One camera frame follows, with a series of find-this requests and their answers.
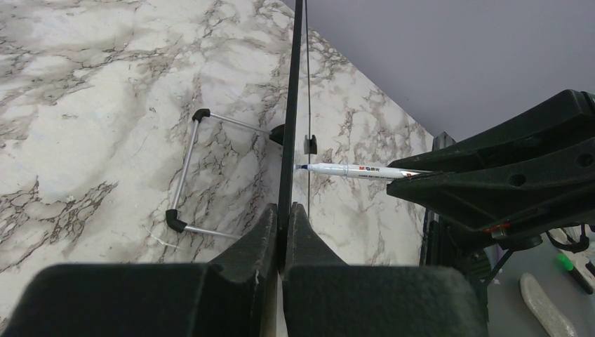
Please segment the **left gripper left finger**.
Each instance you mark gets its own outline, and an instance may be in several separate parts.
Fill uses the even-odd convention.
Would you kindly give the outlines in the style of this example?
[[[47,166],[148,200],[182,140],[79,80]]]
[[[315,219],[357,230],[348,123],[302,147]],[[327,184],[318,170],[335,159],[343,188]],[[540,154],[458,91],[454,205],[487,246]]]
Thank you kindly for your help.
[[[207,263],[63,264],[42,270],[5,336],[273,336],[277,207]]]

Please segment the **white marker pen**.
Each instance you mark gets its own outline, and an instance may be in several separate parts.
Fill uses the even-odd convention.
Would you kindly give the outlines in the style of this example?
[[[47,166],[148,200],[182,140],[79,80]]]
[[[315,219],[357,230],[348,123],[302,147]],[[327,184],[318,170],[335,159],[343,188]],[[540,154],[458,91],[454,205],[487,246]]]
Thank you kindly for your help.
[[[429,171],[419,171],[406,168],[363,166],[356,164],[298,164],[295,166],[295,168],[328,176],[386,181],[410,178],[412,176],[429,173]]]

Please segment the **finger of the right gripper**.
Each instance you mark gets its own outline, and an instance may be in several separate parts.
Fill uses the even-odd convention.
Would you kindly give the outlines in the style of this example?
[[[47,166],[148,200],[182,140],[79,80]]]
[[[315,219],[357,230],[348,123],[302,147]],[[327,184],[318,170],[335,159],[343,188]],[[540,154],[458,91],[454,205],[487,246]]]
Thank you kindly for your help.
[[[594,137],[594,94],[566,89],[524,113],[443,149],[389,167],[468,172],[551,154]]]
[[[398,179],[388,195],[468,230],[594,221],[594,140],[516,164]]]

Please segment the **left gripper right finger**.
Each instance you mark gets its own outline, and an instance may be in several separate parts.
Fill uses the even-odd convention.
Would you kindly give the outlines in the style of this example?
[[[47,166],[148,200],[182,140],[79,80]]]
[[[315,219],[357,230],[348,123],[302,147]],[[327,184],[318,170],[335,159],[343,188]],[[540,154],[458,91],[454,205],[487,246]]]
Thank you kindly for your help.
[[[468,281],[448,267],[348,265],[291,207],[283,273],[289,336],[487,336]]]

